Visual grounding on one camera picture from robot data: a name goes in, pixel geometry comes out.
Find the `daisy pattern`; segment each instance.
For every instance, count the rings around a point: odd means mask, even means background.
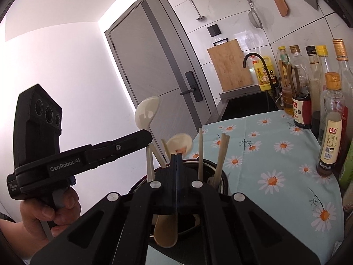
[[[252,133],[249,133],[248,137],[255,138],[259,135],[260,135],[260,133],[258,131],[253,131]]]
[[[218,148],[221,144],[221,140],[214,140],[213,143],[211,144],[211,146],[213,148]]]
[[[289,130],[290,130],[291,133],[294,134],[294,135],[301,135],[301,134],[303,134],[303,130],[302,130],[301,128],[299,128],[299,127],[296,127],[296,126],[291,126],[291,127],[289,128]]]
[[[294,144],[291,144],[289,141],[280,141],[276,142],[273,146],[276,151],[281,151],[281,153],[285,154],[286,151],[290,151],[293,148]]]
[[[325,207],[325,203],[319,208],[316,208],[315,212],[312,214],[314,217],[317,217],[313,222],[311,222],[311,226],[315,227],[315,231],[324,232],[325,229],[328,231],[332,228],[330,220],[336,220],[336,208],[331,202]]]
[[[267,125],[267,124],[270,124],[271,121],[272,121],[271,119],[267,119],[267,118],[259,119],[259,121],[257,122],[257,124],[259,124],[259,125]]]
[[[232,124],[232,125],[230,125],[230,126],[225,126],[225,127],[222,129],[222,132],[223,132],[223,133],[229,133],[229,132],[235,130],[236,128],[237,128],[237,126],[234,125],[234,124]]]
[[[193,152],[192,154],[189,155],[189,159],[197,159],[198,158],[198,152]]]
[[[252,145],[250,145],[250,146],[247,146],[247,148],[245,148],[245,152],[246,152],[246,153],[250,153],[250,152],[259,150],[260,145],[261,145],[261,142],[260,142],[260,141],[257,141],[257,142],[255,142],[254,144],[252,144]]]
[[[311,177],[317,178],[316,183],[319,183],[319,184],[326,183],[327,185],[329,185],[332,180],[330,176],[321,176],[317,172],[315,172]]]
[[[232,155],[232,158],[227,158],[228,161],[225,162],[226,167],[229,168],[234,168],[234,167],[239,167],[242,163],[242,156],[234,156]]]
[[[301,172],[303,174],[311,173],[311,166],[308,166],[307,164],[299,166],[299,172]]]
[[[276,174],[276,170],[274,170],[271,173],[267,172],[266,173],[261,173],[262,180],[259,180],[257,183],[258,184],[263,184],[262,187],[259,188],[259,190],[262,190],[266,188],[265,194],[267,194],[269,191],[271,194],[273,194],[273,190],[276,190],[279,192],[279,187],[283,187],[283,181],[285,181],[284,176],[282,175],[282,172],[279,172]]]

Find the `glass bottle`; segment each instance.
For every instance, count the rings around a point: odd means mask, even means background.
[[[321,176],[329,176],[335,167],[340,149],[342,115],[345,97],[342,93],[341,79],[338,73],[325,74],[327,92],[324,96],[326,128],[321,144],[316,171]]]
[[[322,68],[322,74],[320,77],[319,92],[320,92],[320,129],[319,129],[319,144],[322,143],[322,138],[324,136],[324,131],[326,127],[326,115],[324,107],[324,95],[326,93],[326,80],[325,74],[330,71],[328,64],[328,52],[326,45],[316,46],[317,55],[319,56],[319,61]]]
[[[321,66],[316,54],[315,46],[305,47],[310,61],[309,85],[311,98],[311,132],[316,138],[319,137],[320,127],[320,92],[319,84],[321,77]]]
[[[333,45],[337,55],[338,73],[342,80],[342,92],[345,96],[345,109],[342,118],[342,137],[338,166],[338,170],[340,170],[353,136],[353,74],[349,68],[347,51],[343,40],[334,39]]]
[[[294,124],[303,129],[311,127],[311,98],[308,80],[308,61],[301,55],[298,45],[290,46],[290,81],[293,92]]]
[[[276,60],[280,69],[284,110],[287,114],[293,116],[293,93],[290,78],[288,75],[289,56],[284,46],[278,47],[278,50],[279,51],[277,52]]]

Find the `black faucet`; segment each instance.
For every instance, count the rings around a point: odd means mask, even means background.
[[[265,70],[266,70],[266,73],[267,73],[267,77],[270,81],[270,86],[271,86],[271,90],[272,90],[272,94],[273,94],[273,98],[275,98],[276,96],[276,90],[275,90],[275,86],[272,82],[272,79],[271,79],[271,75],[270,75],[270,71],[268,70],[267,66],[266,66],[266,63],[265,63],[265,60],[263,59],[263,57],[257,53],[249,53],[245,56],[244,58],[244,61],[243,61],[243,68],[246,68],[246,61],[248,60],[249,57],[251,56],[257,56],[260,58],[260,60],[262,61],[262,64],[264,65],[265,67]]]

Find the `wooden cutting board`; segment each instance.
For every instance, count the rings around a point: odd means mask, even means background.
[[[254,83],[249,69],[242,66],[244,53],[237,40],[220,44],[207,51],[223,91],[234,90]]]

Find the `daisy print tablecloth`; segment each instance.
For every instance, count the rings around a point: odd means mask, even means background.
[[[344,217],[338,182],[316,173],[320,147],[311,131],[283,110],[205,125],[204,158],[214,163],[221,133],[231,137],[223,166],[229,194],[244,193],[324,264],[343,240]]]

